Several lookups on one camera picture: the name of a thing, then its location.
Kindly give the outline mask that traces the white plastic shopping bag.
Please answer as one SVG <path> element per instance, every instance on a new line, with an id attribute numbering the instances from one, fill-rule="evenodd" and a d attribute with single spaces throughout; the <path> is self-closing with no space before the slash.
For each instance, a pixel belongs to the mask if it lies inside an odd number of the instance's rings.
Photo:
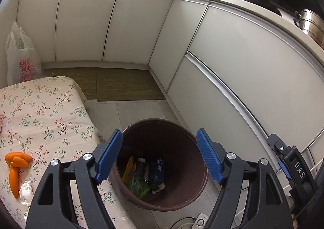
<path id="1" fill-rule="evenodd" d="M 7 37 L 5 51 L 8 85 L 35 80 L 41 76 L 41 59 L 33 41 L 15 21 Z"/>

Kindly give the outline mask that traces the dark blue carton box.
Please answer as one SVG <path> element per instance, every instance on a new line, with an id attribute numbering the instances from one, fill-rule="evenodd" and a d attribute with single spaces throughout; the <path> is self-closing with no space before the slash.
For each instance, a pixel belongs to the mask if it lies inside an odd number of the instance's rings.
<path id="1" fill-rule="evenodd" d="M 157 159 L 149 166 L 149 186 L 152 194 L 157 194 L 165 188 L 164 174 L 162 170 L 163 160 Z"/>

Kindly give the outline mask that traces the steel pot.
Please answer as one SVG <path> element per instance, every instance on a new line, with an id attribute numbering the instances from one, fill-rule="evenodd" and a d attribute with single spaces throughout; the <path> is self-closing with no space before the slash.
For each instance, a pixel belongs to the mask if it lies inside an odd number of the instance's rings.
<path id="1" fill-rule="evenodd" d="M 324 42 L 323 19 L 311 10 L 295 11 L 295 25 L 311 37 L 321 48 Z"/>

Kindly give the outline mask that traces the yellow snack wrapper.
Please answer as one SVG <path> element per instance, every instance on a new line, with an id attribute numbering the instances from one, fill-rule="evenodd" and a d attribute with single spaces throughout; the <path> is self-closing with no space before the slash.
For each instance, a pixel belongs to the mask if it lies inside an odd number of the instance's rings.
<path id="1" fill-rule="evenodd" d="M 134 161 L 133 156 L 130 156 L 129 161 L 128 161 L 127 166 L 126 166 L 126 169 L 125 169 L 125 172 L 124 172 L 124 174 L 122 176 L 122 181 L 123 181 L 123 183 L 125 185 L 129 182 L 130 175 L 132 174 L 133 161 Z"/>

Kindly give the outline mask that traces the brown trash bin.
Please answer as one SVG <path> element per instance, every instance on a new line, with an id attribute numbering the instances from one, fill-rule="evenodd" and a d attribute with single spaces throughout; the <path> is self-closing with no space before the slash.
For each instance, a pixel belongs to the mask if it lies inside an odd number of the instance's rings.
<path id="1" fill-rule="evenodd" d="M 144 169 L 161 165 L 164 189 L 148 192 L 142 199 L 122 181 L 130 159 L 145 159 Z M 175 211 L 193 203 L 202 194 L 208 171 L 196 138 L 184 127 L 164 119 L 144 119 L 123 130 L 123 145 L 110 172 L 112 184 L 125 198 L 142 209 Z"/>

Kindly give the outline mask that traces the crumpled white tissue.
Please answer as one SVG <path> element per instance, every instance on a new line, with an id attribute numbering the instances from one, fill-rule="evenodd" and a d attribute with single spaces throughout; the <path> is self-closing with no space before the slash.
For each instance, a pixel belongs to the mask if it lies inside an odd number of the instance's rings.
<path id="1" fill-rule="evenodd" d="M 24 206 L 29 207 L 33 200 L 33 190 L 31 186 L 31 181 L 25 181 L 21 187 L 20 187 L 20 198 L 21 198 L 21 204 Z"/>

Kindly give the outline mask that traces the clear plastic bottle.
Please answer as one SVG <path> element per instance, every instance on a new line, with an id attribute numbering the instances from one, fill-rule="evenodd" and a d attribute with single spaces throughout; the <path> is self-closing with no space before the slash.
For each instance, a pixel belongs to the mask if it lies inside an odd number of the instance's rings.
<path id="1" fill-rule="evenodd" d="M 128 190 L 138 199 L 143 197 L 149 192 L 150 186 L 144 179 L 146 173 L 146 164 L 144 158 L 138 158 L 132 167 L 129 180 L 126 184 Z"/>

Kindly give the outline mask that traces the white kitchen cabinets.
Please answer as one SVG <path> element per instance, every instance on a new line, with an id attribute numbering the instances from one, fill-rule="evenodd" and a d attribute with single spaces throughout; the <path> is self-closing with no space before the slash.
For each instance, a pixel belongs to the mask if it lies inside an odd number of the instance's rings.
<path id="1" fill-rule="evenodd" d="M 270 134 L 323 160 L 323 49 L 242 0 L 19 0 L 43 63 L 150 68 L 191 132 L 244 159 Z"/>

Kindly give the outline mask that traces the orange peel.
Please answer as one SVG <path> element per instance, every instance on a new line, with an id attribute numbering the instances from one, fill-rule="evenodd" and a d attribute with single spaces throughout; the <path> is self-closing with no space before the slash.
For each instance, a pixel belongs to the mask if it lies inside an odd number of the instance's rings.
<path id="1" fill-rule="evenodd" d="M 27 169 L 33 161 L 33 157 L 23 152 L 12 152 L 5 156 L 5 162 L 9 166 L 9 186 L 15 198 L 19 196 L 19 170 Z"/>

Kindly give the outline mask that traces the brown floor mat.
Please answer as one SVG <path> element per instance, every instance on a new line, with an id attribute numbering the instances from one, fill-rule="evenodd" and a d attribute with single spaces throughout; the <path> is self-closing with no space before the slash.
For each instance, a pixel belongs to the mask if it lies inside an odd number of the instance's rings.
<path id="1" fill-rule="evenodd" d="M 118 68 L 49 68 L 44 75 L 74 79 L 85 97 L 99 102 L 163 100 L 165 97 L 148 70 Z"/>

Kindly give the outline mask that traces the white power strip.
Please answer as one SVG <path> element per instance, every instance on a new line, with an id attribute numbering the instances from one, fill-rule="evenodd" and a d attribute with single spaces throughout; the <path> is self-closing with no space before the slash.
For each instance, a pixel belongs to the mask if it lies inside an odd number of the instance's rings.
<path id="1" fill-rule="evenodd" d="M 184 217 L 176 221 L 170 228 L 204 228 L 209 219 L 208 215 L 200 213 L 197 217 Z"/>

